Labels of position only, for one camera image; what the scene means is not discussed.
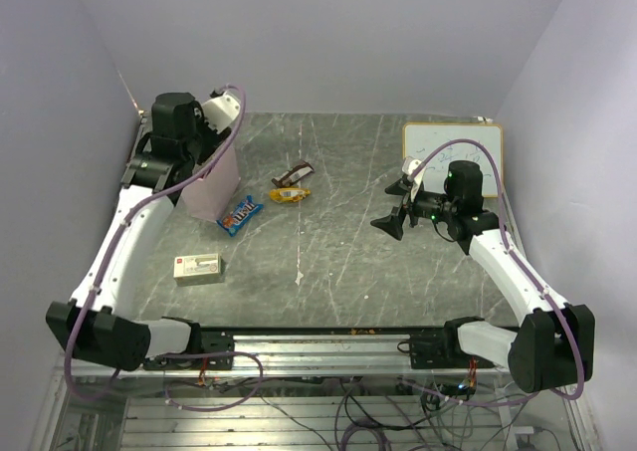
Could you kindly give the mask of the pink paper bag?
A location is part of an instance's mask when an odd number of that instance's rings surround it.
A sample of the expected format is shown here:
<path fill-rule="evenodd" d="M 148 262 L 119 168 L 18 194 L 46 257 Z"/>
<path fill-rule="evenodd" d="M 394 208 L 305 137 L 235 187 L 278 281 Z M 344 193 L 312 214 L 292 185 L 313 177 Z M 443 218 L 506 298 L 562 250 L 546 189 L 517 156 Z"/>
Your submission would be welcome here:
<path fill-rule="evenodd" d="M 205 177 L 197 179 L 182 190 L 181 199 L 187 213 L 208 222 L 221 219 L 240 180 L 236 150 L 231 145 Z"/>

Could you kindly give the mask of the blue M&Ms packet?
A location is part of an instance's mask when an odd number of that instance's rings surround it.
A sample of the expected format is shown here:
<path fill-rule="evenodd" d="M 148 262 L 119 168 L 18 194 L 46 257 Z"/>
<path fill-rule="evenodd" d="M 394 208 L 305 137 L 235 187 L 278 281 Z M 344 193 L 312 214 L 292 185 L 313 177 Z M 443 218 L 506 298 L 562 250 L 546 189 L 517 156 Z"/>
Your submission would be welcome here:
<path fill-rule="evenodd" d="M 216 223 L 230 237 L 234 237 L 263 207 L 263 204 L 255 202 L 251 195 L 247 195 L 231 213 L 218 219 Z"/>

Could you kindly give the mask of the yellow M&Ms packet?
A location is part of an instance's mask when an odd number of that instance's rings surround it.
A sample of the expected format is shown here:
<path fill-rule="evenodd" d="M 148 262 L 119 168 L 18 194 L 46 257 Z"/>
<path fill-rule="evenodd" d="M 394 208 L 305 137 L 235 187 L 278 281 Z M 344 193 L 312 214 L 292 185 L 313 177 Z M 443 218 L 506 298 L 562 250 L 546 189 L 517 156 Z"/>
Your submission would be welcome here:
<path fill-rule="evenodd" d="M 269 192 L 269 197 L 276 203 L 296 203 L 308 198 L 311 191 L 307 188 L 284 187 L 275 188 Z"/>

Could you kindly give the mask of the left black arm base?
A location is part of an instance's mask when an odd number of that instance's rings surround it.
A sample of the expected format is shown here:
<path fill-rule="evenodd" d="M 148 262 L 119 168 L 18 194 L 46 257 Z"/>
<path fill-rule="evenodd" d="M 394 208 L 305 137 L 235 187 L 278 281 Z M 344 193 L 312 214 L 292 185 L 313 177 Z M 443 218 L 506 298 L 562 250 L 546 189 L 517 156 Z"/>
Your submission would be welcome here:
<path fill-rule="evenodd" d="M 214 331 L 212 329 L 201 329 L 195 327 L 185 351 L 182 354 L 219 353 L 234 350 L 233 337 L 225 332 Z M 148 371 L 165 370 L 195 370 L 200 369 L 204 364 L 211 370 L 230 370 L 233 365 L 233 357 L 230 355 L 216 356 L 207 359 L 203 358 L 147 358 L 142 367 Z"/>

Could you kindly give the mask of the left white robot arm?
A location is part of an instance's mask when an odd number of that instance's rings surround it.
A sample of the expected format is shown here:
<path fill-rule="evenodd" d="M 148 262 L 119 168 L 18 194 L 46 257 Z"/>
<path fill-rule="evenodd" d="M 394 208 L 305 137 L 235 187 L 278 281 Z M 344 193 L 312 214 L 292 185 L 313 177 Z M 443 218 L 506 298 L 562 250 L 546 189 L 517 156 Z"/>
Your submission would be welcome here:
<path fill-rule="evenodd" d="M 245 95 L 226 85 L 199 102 L 164 93 L 140 119 L 120 183 L 116 208 L 87 274 L 64 303 L 53 302 L 46 323 L 74 360 L 135 371 L 168 355 L 181 368 L 202 358 L 201 328 L 181 318 L 133 319 L 138 274 L 182 193 L 215 174 L 241 126 Z"/>

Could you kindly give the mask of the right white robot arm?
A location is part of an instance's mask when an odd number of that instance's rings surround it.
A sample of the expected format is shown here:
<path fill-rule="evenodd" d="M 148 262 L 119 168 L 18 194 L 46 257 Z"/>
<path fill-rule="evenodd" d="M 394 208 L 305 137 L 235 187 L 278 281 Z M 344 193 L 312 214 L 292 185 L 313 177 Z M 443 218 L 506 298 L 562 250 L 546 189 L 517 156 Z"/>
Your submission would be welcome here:
<path fill-rule="evenodd" d="M 463 365 L 472 356 L 507 369 L 526 393 L 574 386 L 581 395 L 592 376 L 595 318 L 589 307 L 575 306 L 542 280 L 522 256 L 500 216 L 484 206 L 483 173 L 468 160 L 449 164 L 441 193 L 424 188 L 424 172 L 408 157 L 402 176 L 386 188 L 401 201 L 372 226 L 396 240 L 403 226 L 421 219 L 444 223 L 446 239 L 478 263 L 498 287 L 517 319 L 515 331 L 480 318 L 449 321 L 438 344 L 448 365 Z"/>

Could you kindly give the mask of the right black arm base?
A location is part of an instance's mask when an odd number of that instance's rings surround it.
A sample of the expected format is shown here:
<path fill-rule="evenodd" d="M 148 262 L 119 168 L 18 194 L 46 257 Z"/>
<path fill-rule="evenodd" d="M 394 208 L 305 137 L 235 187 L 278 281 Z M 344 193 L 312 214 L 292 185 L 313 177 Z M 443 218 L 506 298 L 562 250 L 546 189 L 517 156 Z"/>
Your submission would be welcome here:
<path fill-rule="evenodd" d="M 496 367 L 485 358 L 461 351 L 457 333 L 444 327 L 389 328 L 385 331 L 404 335 L 396 347 L 409 357 L 414 370 L 468 369 L 472 358 L 478 369 Z"/>

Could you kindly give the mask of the brown chocolate bar wrapper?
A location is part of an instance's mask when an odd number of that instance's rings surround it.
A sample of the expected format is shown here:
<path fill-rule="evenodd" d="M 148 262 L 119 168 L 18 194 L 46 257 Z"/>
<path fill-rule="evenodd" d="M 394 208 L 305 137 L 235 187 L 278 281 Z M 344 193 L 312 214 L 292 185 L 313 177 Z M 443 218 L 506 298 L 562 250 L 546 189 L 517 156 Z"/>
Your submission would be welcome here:
<path fill-rule="evenodd" d="M 307 161 L 300 160 L 290 170 L 278 177 L 273 177 L 271 182 L 277 188 L 293 187 L 303 178 L 315 172 L 314 167 Z"/>

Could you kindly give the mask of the white cardboard box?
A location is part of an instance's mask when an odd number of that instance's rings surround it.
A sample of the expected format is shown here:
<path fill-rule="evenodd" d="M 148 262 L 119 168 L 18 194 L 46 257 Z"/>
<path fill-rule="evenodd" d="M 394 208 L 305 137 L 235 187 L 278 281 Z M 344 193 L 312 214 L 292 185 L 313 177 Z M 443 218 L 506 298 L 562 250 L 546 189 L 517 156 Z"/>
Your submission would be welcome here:
<path fill-rule="evenodd" d="M 221 282 L 225 262 L 220 254 L 179 256 L 174 259 L 173 279 L 178 286 L 207 285 Z"/>

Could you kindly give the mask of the aluminium frame rail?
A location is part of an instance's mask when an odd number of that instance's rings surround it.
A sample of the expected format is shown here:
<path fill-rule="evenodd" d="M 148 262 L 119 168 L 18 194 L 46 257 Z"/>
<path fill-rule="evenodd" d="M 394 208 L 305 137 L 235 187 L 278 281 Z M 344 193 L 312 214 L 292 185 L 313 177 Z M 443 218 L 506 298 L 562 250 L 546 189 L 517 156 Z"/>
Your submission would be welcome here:
<path fill-rule="evenodd" d="M 384 329 L 313 329 L 313 328 L 207 328 L 233 337 L 233 351 L 219 353 L 182 354 L 191 332 L 199 325 L 156 321 L 149 323 L 122 322 L 105 329 L 82 331 L 74 345 L 69 345 L 70 330 L 54 326 L 52 332 L 62 348 L 62 357 L 123 371 L 143 368 L 147 358 L 203 358 L 230 355 L 230 370 L 243 369 L 242 360 L 255 356 L 270 372 L 314 372 L 326 374 L 331 369 L 365 370 L 411 369 L 410 359 L 397 350 L 403 334 L 387 333 Z"/>

